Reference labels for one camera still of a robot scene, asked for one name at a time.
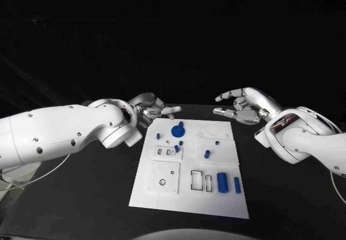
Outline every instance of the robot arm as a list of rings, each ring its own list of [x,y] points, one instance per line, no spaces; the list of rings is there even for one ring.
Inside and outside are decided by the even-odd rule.
[[[213,113],[247,125],[263,119],[265,127],[253,134],[263,147],[270,147],[291,164],[312,155],[334,174],[346,177],[346,133],[337,126],[305,107],[283,110],[275,100],[252,87],[232,90],[214,100],[219,102],[230,97],[237,97],[233,101],[236,111],[214,108]]]
[[[167,107],[152,93],[128,102],[100,99],[87,106],[46,107],[0,119],[0,169],[41,162],[79,152],[95,140],[105,148],[121,142],[131,147],[142,138],[136,118],[149,126],[154,118],[181,111]]]

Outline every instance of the white base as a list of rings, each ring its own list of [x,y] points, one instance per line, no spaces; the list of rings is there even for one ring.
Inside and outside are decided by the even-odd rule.
[[[182,122],[184,135],[175,138],[171,135],[171,127],[178,125],[180,121]],[[174,147],[174,145],[182,148],[181,160],[177,157],[162,158],[162,156],[157,156],[157,146]],[[201,158],[204,157],[201,153],[206,150],[210,150],[208,159]],[[164,186],[158,185],[157,177],[152,177],[152,163],[157,161],[161,161],[161,165],[164,165],[159,173],[162,175],[158,178],[164,178],[167,184],[164,186],[171,190],[175,189],[172,186],[177,184],[177,194],[175,192],[168,193]],[[171,163],[178,164],[177,177],[170,176]],[[191,190],[191,171],[201,171],[201,191]],[[220,172],[226,173],[227,193],[217,191],[216,174]],[[206,176],[210,176],[211,192],[206,192]],[[234,177],[239,178],[240,194],[236,194],[234,191]],[[157,118],[152,121],[145,133],[128,206],[249,218],[229,122],[164,118]]]

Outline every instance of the blue shape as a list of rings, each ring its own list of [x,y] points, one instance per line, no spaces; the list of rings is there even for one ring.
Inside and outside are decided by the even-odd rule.
[[[219,172],[216,176],[217,176],[217,192],[226,194],[229,192],[227,176],[223,172]]]
[[[180,122],[178,122],[178,125],[171,128],[171,135],[172,135],[175,138],[180,138],[180,137],[185,134],[185,130],[184,130],[182,125],[184,125],[184,124],[182,124],[182,122],[180,121]]]
[[[210,156],[210,151],[208,151],[208,150],[206,150],[206,151],[204,151],[204,155],[203,155],[203,157],[207,159],[207,158],[208,158],[208,156]]]
[[[237,194],[240,194],[242,191],[240,191],[240,184],[239,184],[239,178],[237,177],[233,178],[233,185],[234,185],[234,192]]]

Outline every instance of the table surface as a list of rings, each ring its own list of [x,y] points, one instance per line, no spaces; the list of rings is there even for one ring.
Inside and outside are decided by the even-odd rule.
[[[178,119],[229,121],[214,105],[180,104]],[[47,240],[129,240],[180,228],[211,229],[268,240],[335,239],[346,229],[346,205],[330,172],[312,158],[279,159],[253,139],[263,126],[230,120],[249,219],[128,207],[144,138],[105,149],[93,141],[57,170],[30,184],[0,226],[0,235]],[[60,163],[44,161],[33,178]],[[346,196],[346,180],[334,176]]]

